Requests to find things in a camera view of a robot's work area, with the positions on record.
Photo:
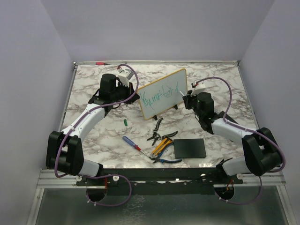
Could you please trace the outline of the yellow framed whiteboard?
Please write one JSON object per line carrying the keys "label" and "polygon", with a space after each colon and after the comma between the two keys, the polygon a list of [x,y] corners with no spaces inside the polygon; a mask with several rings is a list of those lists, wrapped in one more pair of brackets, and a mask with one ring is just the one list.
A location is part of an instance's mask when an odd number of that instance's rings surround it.
{"label": "yellow framed whiteboard", "polygon": [[187,71],[180,69],[157,79],[138,89],[139,104],[145,120],[151,119],[176,104],[180,104],[182,95],[187,94]]}

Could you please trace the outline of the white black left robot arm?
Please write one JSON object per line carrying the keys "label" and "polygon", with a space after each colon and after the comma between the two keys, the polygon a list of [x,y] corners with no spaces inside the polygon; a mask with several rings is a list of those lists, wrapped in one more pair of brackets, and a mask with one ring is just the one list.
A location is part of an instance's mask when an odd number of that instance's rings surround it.
{"label": "white black left robot arm", "polygon": [[81,115],[62,131],[50,133],[46,155],[48,169],[63,175],[87,176],[93,185],[103,181],[103,166],[84,158],[82,143],[115,105],[130,104],[139,99],[129,81],[133,75],[130,69],[119,69],[118,75],[102,75],[99,89],[90,98]]}

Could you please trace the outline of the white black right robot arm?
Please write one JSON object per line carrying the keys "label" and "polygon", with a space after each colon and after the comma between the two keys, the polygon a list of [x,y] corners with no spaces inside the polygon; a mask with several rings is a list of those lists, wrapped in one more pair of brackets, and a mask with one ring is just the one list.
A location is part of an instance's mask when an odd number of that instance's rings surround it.
{"label": "white black right robot arm", "polygon": [[275,141],[272,132],[263,127],[258,130],[241,126],[214,110],[211,94],[200,92],[196,96],[189,91],[182,96],[185,108],[193,110],[201,128],[212,134],[222,136],[243,148],[244,156],[226,160],[219,165],[215,177],[220,183],[228,182],[233,175],[251,173],[261,176],[265,173],[275,173],[278,166],[284,165],[284,157]]}

